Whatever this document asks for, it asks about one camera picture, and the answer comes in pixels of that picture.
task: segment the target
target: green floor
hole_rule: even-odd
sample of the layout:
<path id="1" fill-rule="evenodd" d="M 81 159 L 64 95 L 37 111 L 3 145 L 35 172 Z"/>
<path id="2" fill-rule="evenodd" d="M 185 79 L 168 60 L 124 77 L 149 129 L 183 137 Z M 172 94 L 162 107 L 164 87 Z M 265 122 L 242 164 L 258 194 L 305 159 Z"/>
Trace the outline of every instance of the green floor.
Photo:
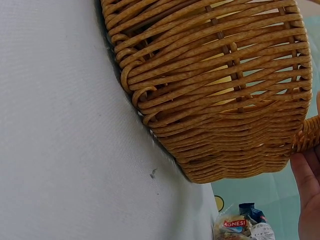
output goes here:
<path id="1" fill-rule="evenodd" d="M 320 90 L 320 16 L 304 19 L 313 64 L 313 99 L 308 117 L 317 114 L 316 94 Z M 247 179 L 224 179 L 212 183 L 214 194 L 232 204 L 255 202 L 272 226 L 277 240 L 299 240 L 300 201 L 290 166 L 274 174 L 261 174 Z"/>

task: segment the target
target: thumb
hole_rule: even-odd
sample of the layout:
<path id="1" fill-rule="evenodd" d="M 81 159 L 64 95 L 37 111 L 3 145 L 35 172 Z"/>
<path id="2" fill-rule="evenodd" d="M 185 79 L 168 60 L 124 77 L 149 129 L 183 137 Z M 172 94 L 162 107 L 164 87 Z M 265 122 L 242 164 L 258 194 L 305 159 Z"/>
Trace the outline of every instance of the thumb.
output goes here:
<path id="1" fill-rule="evenodd" d="M 293 154 L 290 163 L 299 190 L 301 209 L 304 209 L 310 200 L 320 193 L 319 182 L 303 154 Z"/>

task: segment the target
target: finger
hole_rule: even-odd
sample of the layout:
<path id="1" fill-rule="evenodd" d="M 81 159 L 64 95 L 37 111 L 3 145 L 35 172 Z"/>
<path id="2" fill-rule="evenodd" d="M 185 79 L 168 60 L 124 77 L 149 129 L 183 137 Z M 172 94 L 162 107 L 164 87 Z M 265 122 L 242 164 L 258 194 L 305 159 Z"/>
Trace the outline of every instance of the finger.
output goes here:
<path id="1" fill-rule="evenodd" d="M 309 164 L 314 176 L 316 179 L 320 180 L 320 148 L 319 147 L 313 147 L 303 153 L 307 163 Z"/>
<path id="2" fill-rule="evenodd" d="M 316 109 L 318 110 L 318 116 L 320 116 L 320 91 L 316 94 Z"/>
<path id="3" fill-rule="evenodd" d="M 290 163 L 299 190 L 301 209 L 304 209 L 320 193 L 320 185 L 303 154 L 293 154 Z"/>

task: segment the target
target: red label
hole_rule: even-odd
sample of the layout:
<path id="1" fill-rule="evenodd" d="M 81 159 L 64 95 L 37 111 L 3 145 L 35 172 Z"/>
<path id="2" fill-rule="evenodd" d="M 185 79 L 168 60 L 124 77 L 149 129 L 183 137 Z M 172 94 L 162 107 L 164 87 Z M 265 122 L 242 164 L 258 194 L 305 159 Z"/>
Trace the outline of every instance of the red label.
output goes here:
<path id="1" fill-rule="evenodd" d="M 231 221 L 231 222 L 224 221 L 224 224 L 223 224 L 223 226 L 227 228 L 244 227 L 246 225 L 247 225 L 246 220 Z"/>

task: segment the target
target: wicker weave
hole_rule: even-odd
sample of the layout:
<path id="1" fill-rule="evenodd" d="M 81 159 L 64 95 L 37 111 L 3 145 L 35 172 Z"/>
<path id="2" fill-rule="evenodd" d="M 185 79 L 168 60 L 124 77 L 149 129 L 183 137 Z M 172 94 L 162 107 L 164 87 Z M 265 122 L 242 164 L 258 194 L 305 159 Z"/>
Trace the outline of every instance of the wicker weave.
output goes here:
<path id="1" fill-rule="evenodd" d="M 319 143 L 294 0 L 102 0 L 143 123 L 195 183 L 280 171 Z"/>

